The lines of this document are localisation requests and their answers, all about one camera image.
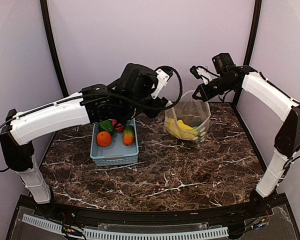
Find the clear dotted zip bag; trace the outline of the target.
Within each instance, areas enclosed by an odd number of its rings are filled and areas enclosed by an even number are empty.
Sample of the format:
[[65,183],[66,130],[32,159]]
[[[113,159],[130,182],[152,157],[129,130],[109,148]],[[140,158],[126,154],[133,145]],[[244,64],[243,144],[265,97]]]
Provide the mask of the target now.
[[178,120],[182,120],[185,125],[190,127],[200,126],[200,129],[194,129],[196,131],[195,138],[185,141],[202,143],[207,138],[211,111],[207,102],[193,99],[193,93],[194,90],[184,93],[178,104],[164,112],[164,120],[171,118],[175,120],[175,124],[178,123]]

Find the yellow toy banana bunch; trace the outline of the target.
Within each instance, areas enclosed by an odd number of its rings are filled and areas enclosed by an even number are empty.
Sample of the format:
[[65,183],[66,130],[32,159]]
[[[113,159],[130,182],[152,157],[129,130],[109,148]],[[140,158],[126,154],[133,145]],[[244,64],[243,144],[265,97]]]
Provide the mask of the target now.
[[164,127],[168,133],[181,140],[193,140],[197,134],[193,127],[184,124],[182,120],[176,124],[173,118],[165,118]]

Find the orange toy orange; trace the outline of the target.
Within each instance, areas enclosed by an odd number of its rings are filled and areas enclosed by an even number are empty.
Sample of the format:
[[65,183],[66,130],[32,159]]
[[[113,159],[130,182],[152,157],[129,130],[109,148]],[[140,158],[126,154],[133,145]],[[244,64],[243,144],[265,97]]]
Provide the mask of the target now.
[[101,131],[96,136],[96,142],[100,147],[108,147],[112,143],[112,136],[107,131]]

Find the blue perforated plastic basket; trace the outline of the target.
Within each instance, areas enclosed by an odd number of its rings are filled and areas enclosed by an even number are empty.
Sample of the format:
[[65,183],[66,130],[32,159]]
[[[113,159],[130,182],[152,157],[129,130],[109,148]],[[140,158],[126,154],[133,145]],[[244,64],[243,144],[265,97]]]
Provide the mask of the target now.
[[134,143],[130,146],[125,146],[123,134],[116,132],[112,137],[112,143],[107,147],[101,147],[97,144],[99,127],[97,124],[93,125],[90,158],[98,167],[130,165],[138,162],[139,145],[136,121],[132,119],[127,124],[133,127],[135,133]]

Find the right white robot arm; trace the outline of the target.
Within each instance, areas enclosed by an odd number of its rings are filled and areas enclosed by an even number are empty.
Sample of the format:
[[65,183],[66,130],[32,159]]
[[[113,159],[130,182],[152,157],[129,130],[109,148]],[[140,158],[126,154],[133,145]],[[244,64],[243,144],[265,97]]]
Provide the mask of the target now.
[[212,58],[215,72],[201,65],[193,65],[189,71],[203,82],[192,97],[207,102],[216,96],[242,90],[264,104],[276,120],[276,135],[273,154],[256,194],[269,197],[285,179],[290,166],[300,158],[300,102],[274,85],[262,72],[250,65],[236,65],[229,53],[220,53]]

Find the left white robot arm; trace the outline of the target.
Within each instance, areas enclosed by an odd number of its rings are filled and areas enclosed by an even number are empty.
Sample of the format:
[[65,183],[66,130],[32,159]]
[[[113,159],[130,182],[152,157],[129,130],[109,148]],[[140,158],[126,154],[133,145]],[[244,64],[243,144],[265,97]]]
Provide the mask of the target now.
[[129,63],[119,79],[109,85],[95,84],[61,100],[25,112],[11,109],[0,126],[0,146],[7,168],[15,171],[41,210],[57,218],[60,206],[46,184],[34,157],[32,141],[65,128],[116,120],[125,124],[144,113],[156,117],[166,109],[159,97],[174,71],[168,66],[153,70]]

